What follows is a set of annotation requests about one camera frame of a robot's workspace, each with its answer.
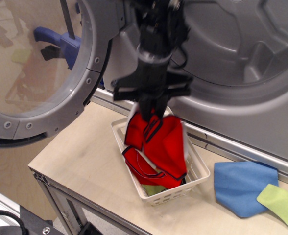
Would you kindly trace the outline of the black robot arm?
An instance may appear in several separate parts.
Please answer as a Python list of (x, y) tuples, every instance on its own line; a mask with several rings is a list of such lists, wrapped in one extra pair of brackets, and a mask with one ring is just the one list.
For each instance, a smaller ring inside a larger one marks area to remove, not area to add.
[(114, 100), (133, 99), (142, 119), (162, 118), (172, 97), (188, 96), (192, 77), (177, 73), (188, 60), (182, 44), (189, 28), (182, 0), (132, 0), (141, 16), (138, 64), (135, 71), (112, 81)]

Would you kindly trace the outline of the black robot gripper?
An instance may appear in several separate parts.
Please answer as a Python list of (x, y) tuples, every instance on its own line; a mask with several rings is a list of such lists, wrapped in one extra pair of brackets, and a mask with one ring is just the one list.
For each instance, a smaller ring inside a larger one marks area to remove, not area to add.
[(138, 46), (137, 56), (135, 71), (111, 82), (113, 99), (138, 101), (142, 119), (149, 122), (154, 113), (163, 117), (170, 98), (190, 95), (192, 77), (168, 71), (172, 53), (159, 56)]

